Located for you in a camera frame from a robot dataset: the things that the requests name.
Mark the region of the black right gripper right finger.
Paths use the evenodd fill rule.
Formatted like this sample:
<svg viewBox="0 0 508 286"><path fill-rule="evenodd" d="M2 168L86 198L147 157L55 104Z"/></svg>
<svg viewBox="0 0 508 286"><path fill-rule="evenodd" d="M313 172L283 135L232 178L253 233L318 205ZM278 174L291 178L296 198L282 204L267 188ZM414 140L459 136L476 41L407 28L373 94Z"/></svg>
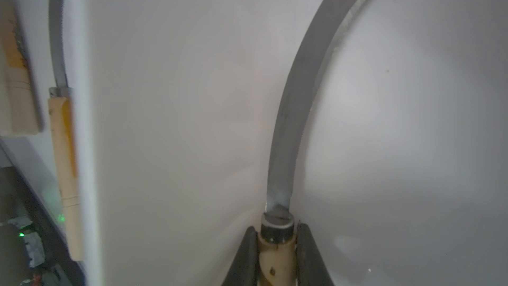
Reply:
<svg viewBox="0 0 508 286"><path fill-rule="evenodd" d="M307 224L299 223L296 235L297 283L299 286L334 286Z"/></svg>

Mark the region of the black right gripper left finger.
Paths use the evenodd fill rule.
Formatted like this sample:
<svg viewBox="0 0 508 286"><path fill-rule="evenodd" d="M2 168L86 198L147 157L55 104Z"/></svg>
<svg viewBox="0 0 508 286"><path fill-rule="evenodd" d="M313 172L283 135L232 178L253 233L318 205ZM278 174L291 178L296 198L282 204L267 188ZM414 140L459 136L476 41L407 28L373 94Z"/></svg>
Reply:
<svg viewBox="0 0 508 286"><path fill-rule="evenodd" d="M256 286L259 271L257 231L247 228L222 286Z"/></svg>

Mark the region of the white plastic storage box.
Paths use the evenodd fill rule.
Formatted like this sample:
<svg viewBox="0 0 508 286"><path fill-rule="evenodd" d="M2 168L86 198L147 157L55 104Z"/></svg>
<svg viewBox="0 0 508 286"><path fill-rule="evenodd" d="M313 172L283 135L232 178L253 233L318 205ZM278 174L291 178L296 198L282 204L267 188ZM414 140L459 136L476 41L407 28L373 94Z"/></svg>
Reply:
<svg viewBox="0 0 508 286"><path fill-rule="evenodd" d="M219 285L322 0L66 0L87 285ZM507 0L368 0L291 210L336 285L507 284Z"/></svg>

